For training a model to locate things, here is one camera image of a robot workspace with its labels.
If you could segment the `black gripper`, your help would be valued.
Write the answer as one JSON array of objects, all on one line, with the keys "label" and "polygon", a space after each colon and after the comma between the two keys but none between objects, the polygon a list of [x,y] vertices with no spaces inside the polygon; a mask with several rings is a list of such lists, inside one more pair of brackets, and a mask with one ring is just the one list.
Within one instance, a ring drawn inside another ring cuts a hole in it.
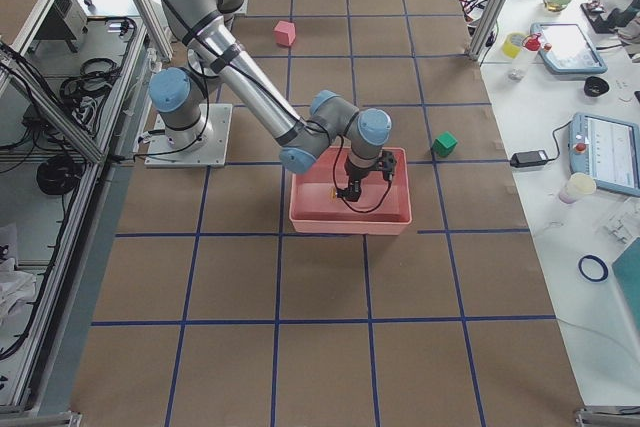
[{"label": "black gripper", "polygon": [[347,192],[361,192],[361,183],[369,175],[372,170],[371,166],[360,167],[351,162],[344,164],[345,173],[347,175]]}]

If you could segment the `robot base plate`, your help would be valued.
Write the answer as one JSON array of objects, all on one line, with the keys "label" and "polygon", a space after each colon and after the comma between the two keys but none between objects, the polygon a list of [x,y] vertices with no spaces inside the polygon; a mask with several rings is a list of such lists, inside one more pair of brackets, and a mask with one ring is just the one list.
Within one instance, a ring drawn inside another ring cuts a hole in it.
[{"label": "robot base plate", "polygon": [[200,118],[184,131],[165,126],[156,115],[154,129],[159,135],[150,138],[144,163],[149,168],[223,168],[226,164],[228,137],[233,106],[201,103]]}]

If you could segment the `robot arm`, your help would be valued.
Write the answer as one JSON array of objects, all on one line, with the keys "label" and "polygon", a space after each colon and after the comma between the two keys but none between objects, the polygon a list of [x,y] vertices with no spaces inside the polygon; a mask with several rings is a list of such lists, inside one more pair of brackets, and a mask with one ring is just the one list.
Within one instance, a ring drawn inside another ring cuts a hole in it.
[{"label": "robot arm", "polygon": [[351,151],[344,164],[348,184],[338,190],[339,197],[357,201],[361,182],[372,171],[392,181],[396,160],[384,147],[392,127],[389,115],[375,108],[361,110],[323,90],[310,105],[310,118],[303,119],[227,28],[243,1],[161,0],[171,32],[195,55],[196,75],[171,68],[154,77],[151,94],[158,111],[167,115],[197,110],[200,100],[192,97],[192,90],[220,81],[280,145],[280,161],[289,171],[307,172],[336,138],[344,137]]}]

